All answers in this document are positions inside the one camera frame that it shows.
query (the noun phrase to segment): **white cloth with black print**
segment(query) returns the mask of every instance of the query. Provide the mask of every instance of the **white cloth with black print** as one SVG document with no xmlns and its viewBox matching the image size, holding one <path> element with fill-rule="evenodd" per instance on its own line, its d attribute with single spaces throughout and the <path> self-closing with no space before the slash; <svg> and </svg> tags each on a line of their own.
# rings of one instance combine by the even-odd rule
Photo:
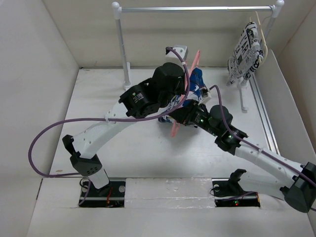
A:
<svg viewBox="0 0 316 237">
<path fill-rule="evenodd" d="M 226 85 L 234 84 L 241 77 L 250 78 L 260 65 L 259 59 L 263 60 L 263 57 L 257 24 L 249 22 L 241 34 L 234 53 L 228 59 L 229 77 Z"/>
</svg>

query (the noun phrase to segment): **white wall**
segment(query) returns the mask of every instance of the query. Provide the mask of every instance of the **white wall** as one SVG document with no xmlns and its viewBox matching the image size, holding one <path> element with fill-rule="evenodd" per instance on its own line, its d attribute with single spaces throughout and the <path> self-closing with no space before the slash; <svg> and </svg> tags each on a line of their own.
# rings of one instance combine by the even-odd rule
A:
<svg viewBox="0 0 316 237">
<path fill-rule="evenodd" d="M 78 65 L 41 0 L 0 0 L 0 235 L 26 236 L 41 178 L 28 147 L 47 125 L 65 117 Z M 48 172 L 58 128 L 36 146 Z"/>
<path fill-rule="evenodd" d="M 114 0 L 43 0 L 80 66 L 121 65 Z M 278 56 L 316 0 L 285 0 L 268 46 Z M 123 7 L 262 6 L 275 0 L 118 0 Z M 122 27 L 127 59 L 132 66 L 161 64 L 158 54 L 175 43 L 189 47 L 189 61 L 201 49 L 201 65 L 226 66 L 250 13 L 124 14 Z M 261 19 L 269 12 L 260 13 Z"/>
<path fill-rule="evenodd" d="M 316 5 L 278 58 L 316 150 Z"/>
</svg>

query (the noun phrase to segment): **horizontal bar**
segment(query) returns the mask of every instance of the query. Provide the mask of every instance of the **horizontal bar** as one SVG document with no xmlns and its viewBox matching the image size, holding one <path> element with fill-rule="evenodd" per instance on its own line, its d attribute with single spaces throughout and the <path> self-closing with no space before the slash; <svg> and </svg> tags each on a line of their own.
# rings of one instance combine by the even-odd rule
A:
<svg viewBox="0 0 316 237">
<path fill-rule="evenodd" d="M 122 13 L 196 11 L 273 11 L 271 6 L 122 7 Z"/>
</svg>

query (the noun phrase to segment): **wire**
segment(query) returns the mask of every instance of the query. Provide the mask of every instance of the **wire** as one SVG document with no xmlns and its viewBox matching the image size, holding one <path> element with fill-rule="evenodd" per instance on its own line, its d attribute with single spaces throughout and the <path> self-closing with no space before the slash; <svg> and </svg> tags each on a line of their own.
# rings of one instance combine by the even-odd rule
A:
<svg viewBox="0 0 316 237">
<path fill-rule="evenodd" d="M 272 14 L 273 14 L 273 6 L 269 5 L 269 7 L 271 8 L 272 13 L 271 13 L 270 16 L 267 16 L 267 17 L 265 17 L 265 18 L 263 19 L 263 21 L 261 22 L 261 25 L 265 22 L 266 19 L 270 18 L 270 17 L 272 16 Z"/>
<path fill-rule="evenodd" d="M 186 90 L 186 94 L 185 96 L 183 97 L 183 99 L 180 101 L 180 103 L 176 106 L 174 106 L 173 108 L 171 108 L 171 110 L 168 110 L 160 115 L 157 115 L 157 116 L 153 116 L 153 117 L 148 117 L 148 118 L 140 118 L 140 119 L 114 119 L 114 118 L 110 118 L 108 119 L 108 121 L 119 121 L 119 122 L 139 122 L 139 121 L 148 121 L 148 120 L 153 120 L 153 119 L 157 119 L 157 118 L 160 118 L 162 116 L 165 116 L 165 115 L 168 115 L 169 113 L 175 111 L 176 109 L 178 109 L 184 102 L 185 100 L 187 99 L 188 95 L 189 95 L 189 92 L 190 92 L 190 77 L 189 77 L 189 72 L 188 72 L 188 68 L 187 68 L 187 65 L 184 61 L 184 59 L 173 49 L 173 48 L 170 48 L 170 47 L 167 47 L 166 48 L 167 50 L 170 50 L 171 52 L 173 52 L 178 58 L 179 60 L 181 61 L 181 63 L 183 64 L 183 67 L 184 67 L 184 71 L 185 71 L 185 74 L 186 74 L 186 78 L 187 78 L 187 90 Z M 56 127 L 58 125 L 61 125 L 61 124 L 65 124 L 65 123 L 69 123 L 69 122 L 79 122 L 79 121 L 106 121 L 104 118 L 73 118 L 73 119 L 65 119 L 65 120 L 62 120 L 62 121 L 58 121 L 56 123 L 53 123 L 51 124 L 50 126 L 46 127 L 45 129 L 43 129 L 34 139 L 33 141 L 31 142 L 30 144 L 30 147 L 29 147 L 29 151 L 28 151 L 28 160 L 29 160 L 29 163 L 32 167 L 32 169 L 39 175 L 45 177 L 45 178 L 60 178 L 60 177 L 65 177 L 65 176 L 72 176 L 72 175 L 79 175 L 79 173 L 66 173 L 66 174 L 45 174 L 43 172 L 41 172 L 40 170 L 38 170 L 36 168 L 36 166 L 34 165 L 34 162 L 33 162 L 33 158 L 32 158 L 32 151 L 33 151 L 33 148 L 34 148 L 34 145 L 36 144 L 36 142 L 38 141 L 38 139 L 40 137 L 43 136 L 44 133 L 46 133 L 48 130 L 52 129 L 53 127 Z M 91 181 L 89 180 L 89 184 L 88 184 L 88 188 L 87 188 L 87 192 L 85 194 L 85 196 L 83 197 L 83 200 L 79 203 L 79 205 L 81 205 L 86 197 L 88 196 L 88 192 L 90 190 L 90 185 L 91 185 Z"/>
<path fill-rule="evenodd" d="M 89 191 L 90 191 L 90 186 L 91 186 L 91 180 L 88 179 L 88 181 L 89 181 L 89 182 L 88 182 L 87 192 L 85 192 L 85 195 L 84 195 L 83 199 L 81 200 L 81 202 L 79 202 L 78 206 L 80 206 L 81 204 L 83 204 L 84 201 L 87 199 L 88 193 L 89 193 Z"/>
<path fill-rule="evenodd" d="M 114 122 L 141 122 L 141 121 L 149 121 L 149 120 L 153 120 L 153 119 L 158 119 L 160 117 L 166 116 L 169 113 L 175 111 L 176 109 L 178 109 L 188 98 L 189 92 L 190 92 L 190 76 L 189 76 L 189 71 L 188 71 L 188 67 L 184 61 L 184 59 L 177 53 L 176 50 L 174 50 L 173 48 L 167 47 L 167 50 L 173 52 L 178 59 L 181 61 L 181 63 L 183 64 L 184 67 L 184 72 L 186 74 L 186 79 L 187 79 L 187 90 L 186 90 L 186 94 L 185 96 L 182 98 L 182 100 L 180 101 L 179 104 L 177 104 L 176 106 L 172 107 L 171 110 L 165 111 L 160 115 L 156 115 L 156 116 L 152 116 L 152 117 L 147 117 L 147 118 L 109 118 L 109 121 L 114 121 Z"/>
<path fill-rule="evenodd" d="M 87 189 L 88 186 L 85 186 L 85 185 L 82 184 L 82 181 L 83 181 L 84 179 L 85 179 L 85 177 L 83 177 L 82 179 L 80 179 L 79 185 L 80 185 L 82 188 Z"/>
<path fill-rule="evenodd" d="M 113 187 L 111 187 L 110 192 L 109 192 L 109 194 L 107 196 L 107 205 L 110 203 L 110 196 L 112 194 L 112 191 L 113 191 Z"/>
<path fill-rule="evenodd" d="M 56 127 L 58 125 L 68 123 L 68 122 L 79 122 L 79 121 L 106 121 L 104 118 L 73 118 L 73 119 L 66 119 L 62 120 L 56 123 L 53 123 L 52 125 L 46 127 L 43 129 L 32 141 L 29 147 L 29 152 L 28 152 L 28 158 L 29 158 L 29 163 L 32 167 L 32 169 L 39 175 L 45 177 L 45 178 L 59 178 L 59 177 L 64 177 L 64 176 L 71 176 L 71 175 L 79 175 L 79 173 L 67 173 L 67 174 L 44 174 L 43 172 L 39 171 L 36 166 L 34 165 L 33 159 L 32 159 L 32 151 L 34 148 L 35 143 L 38 141 L 40 137 L 44 133 L 46 133 L 48 130 L 52 129 L 53 127 Z"/>
<path fill-rule="evenodd" d="M 217 91 L 217 95 L 218 95 L 218 101 L 219 101 L 219 105 L 220 105 L 220 111 L 221 111 L 221 117 L 223 120 L 223 123 L 225 125 L 225 128 L 229 131 L 229 133 L 235 137 L 236 139 L 244 142 L 245 144 L 251 146 L 252 148 L 256 149 L 257 151 L 261 151 L 262 154 L 265 154 L 266 156 L 268 156 L 270 159 L 274 160 L 275 162 L 287 167 L 288 169 L 292 170 L 293 172 L 299 174 L 302 178 L 304 178 L 306 181 L 308 181 L 312 186 L 314 186 L 316 188 L 316 183 L 313 182 L 309 177 L 307 177 L 305 174 L 303 174 L 302 172 L 298 171 L 297 169 L 293 168 L 292 166 L 290 166 L 289 164 L 277 159 L 276 157 L 274 157 L 273 155 L 270 155 L 269 153 L 267 153 L 266 151 L 262 150 L 261 148 L 257 147 L 256 145 L 238 137 L 228 126 L 227 122 L 226 122 L 226 118 L 225 118 L 225 114 L 224 114 L 224 110 L 223 110 L 223 104 L 222 104 L 222 96 L 221 96 L 221 92 L 219 90 L 219 87 L 217 85 L 214 85 L 212 87 L 210 87 L 209 90 L 215 88 Z"/>
<path fill-rule="evenodd" d="M 212 191 L 214 191 L 214 188 L 209 191 L 209 194 L 211 194 L 212 196 L 216 197 L 215 194 L 212 193 Z M 247 193 L 245 193 L 243 195 L 240 195 L 240 196 L 230 197 L 230 198 L 222 199 L 222 200 L 224 200 L 224 201 L 231 201 L 231 200 L 235 200 L 235 199 L 239 199 L 239 198 L 243 199 L 244 196 L 247 196 L 247 195 L 250 195 L 250 194 L 253 194 L 253 193 L 256 193 L 256 192 L 247 192 Z"/>
<path fill-rule="evenodd" d="M 243 199 L 244 196 L 247 196 L 247 195 L 250 195 L 250 194 L 254 194 L 256 192 L 247 192 L 243 195 L 240 195 L 240 196 L 237 196 L 237 197 L 231 197 L 231 198 L 228 198 L 228 199 L 224 199 L 225 201 L 231 201 L 231 200 L 235 200 L 235 199 Z"/>
</svg>

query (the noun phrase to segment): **white tabletop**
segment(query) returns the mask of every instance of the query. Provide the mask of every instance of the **white tabletop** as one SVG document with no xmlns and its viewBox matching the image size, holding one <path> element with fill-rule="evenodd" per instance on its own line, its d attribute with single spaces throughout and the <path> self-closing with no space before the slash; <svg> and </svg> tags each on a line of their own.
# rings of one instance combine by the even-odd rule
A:
<svg viewBox="0 0 316 237">
<path fill-rule="evenodd" d="M 226 68 L 202 68 L 207 86 L 217 84 L 223 104 L 234 116 L 232 124 L 260 144 L 266 144 L 257 105 L 249 87 L 246 96 L 249 111 L 241 111 L 239 91 L 235 85 L 226 87 Z M 132 82 L 137 84 L 153 75 L 154 69 L 131 70 Z M 124 93 L 122 70 L 81 69 L 71 97 L 66 119 L 102 118 Z M 207 103 L 208 109 L 218 104 L 216 91 Z M 61 139 L 76 135 L 93 122 L 75 122 L 63 126 L 51 168 L 51 174 L 75 172 L 69 153 Z M 192 127 L 181 127 L 171 138 L 171 124 L 157 120 L 140 122 L 123 130 L 97 153 L 109 177 L 229 177 L 238 168 L 266 174 L 253 164 L 220 150 L 215 137 Z"/>
<path fill-rule="evenodd" d="M 307 214 L 265 195 L 261 208 L 80 208 L 79 180 L 44 179 L 27 237 L 314 237 Z"/>
</svg>

